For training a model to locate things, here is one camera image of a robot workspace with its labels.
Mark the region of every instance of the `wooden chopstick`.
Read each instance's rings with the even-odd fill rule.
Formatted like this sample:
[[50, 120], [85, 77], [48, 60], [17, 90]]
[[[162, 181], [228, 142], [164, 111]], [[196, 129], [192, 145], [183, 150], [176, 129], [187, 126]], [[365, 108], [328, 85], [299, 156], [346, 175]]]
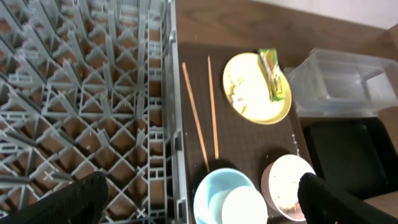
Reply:
[[188, 76], [187, 66], [185, 65], [185, 62], [182, 62], [182, 70], [183, 70], [184, 77], [185, 77], [185, 84], [187, 84], [189, 100], [191, 101], [193, 118], [195, 119], [195, 124], [197, 126], [197, 131], [198, 131], [199, 141], [200, 141], [200, 147], [201, 147], [201, 153], [203, 154], [203, 160], [205, 161], [207, 172], [210, 172], [209, 163], [207, 161], [205, 142], [203, 141], [203, 136], [201, 134], [201, 128], [200, 128], [200, 123], [199, 123], [197, 107], [195, 106], [195, 101], [193, 100], [191, 83], [189, 82], [189, 76]]
[[210, 89], [210, 104], [211, 104], [211, 120], [213, 122], [214, 155], [216, 159], [218, 159], [217, 122], [216, 122], [216, 110], [214, 106], [213, 75], [211, 74], [210, 56], [207, 56], [207, 64], [209, 67], [209, 89]]

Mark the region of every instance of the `bowl with food residue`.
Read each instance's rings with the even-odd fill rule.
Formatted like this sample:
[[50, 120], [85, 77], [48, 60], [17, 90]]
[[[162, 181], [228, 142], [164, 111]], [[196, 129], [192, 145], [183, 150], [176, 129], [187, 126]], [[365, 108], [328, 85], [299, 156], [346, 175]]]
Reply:
[[267, 166], [261, 177], [261, 191], [268, 205], [296, 222], [305, 221], [297, 192], [300, 178], [307, 172], [315, 174], [306, 160], [285, 155]]

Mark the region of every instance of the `dark brown mat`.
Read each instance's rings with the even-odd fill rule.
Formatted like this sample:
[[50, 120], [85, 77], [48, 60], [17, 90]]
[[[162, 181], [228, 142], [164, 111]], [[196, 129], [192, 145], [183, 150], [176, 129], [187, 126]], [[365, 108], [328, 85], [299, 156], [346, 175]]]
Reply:
[[[235, 112], [225, 97], [222, 87], [222, 76], [226, 63], [236, 54], [253, 52], [255, 49], [194, 44], [180, 44], [178, 47], [188, 199], [191, 223], [194, 223], [192, 212], [193, 196], [198, 184], [206, 176], [206, 169], [181, 69], [182, 62], [187, 64], [211, 170], [220, 167], [234, 167], [245, 173], [253, 181], [256, 188], [261, 191], [260, 178], [266, 166], [283, 154], [296, 154], [297, 150], [292, 136], [293, 129], [289, 116], [273, 125], [255, 124]], [[220, 160], [218, 161], [215, 161], [214, 157], [208, 86], [208, 55], [211, 57], [213, 72], [220, 151]], [[270, 219], [280, 216], [273, 209], [268, 208], [268, 212]]]

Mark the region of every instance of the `dish rack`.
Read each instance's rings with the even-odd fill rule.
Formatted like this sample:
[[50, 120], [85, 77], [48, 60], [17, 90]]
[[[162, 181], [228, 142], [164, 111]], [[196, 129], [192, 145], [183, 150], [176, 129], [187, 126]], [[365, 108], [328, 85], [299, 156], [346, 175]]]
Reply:
[[0, 12], [1, 216], [100, 170], [101, 223], [186, 223], [174, 0]]

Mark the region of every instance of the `clear plastic container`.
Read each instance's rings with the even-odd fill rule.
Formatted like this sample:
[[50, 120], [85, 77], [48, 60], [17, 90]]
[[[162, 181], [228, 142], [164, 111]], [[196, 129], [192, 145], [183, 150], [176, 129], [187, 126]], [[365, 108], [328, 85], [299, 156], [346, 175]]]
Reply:
[[394, 60], [323, 49], [288, 75], [299, 116], [377, 116], [398, 105], [394, 77]]

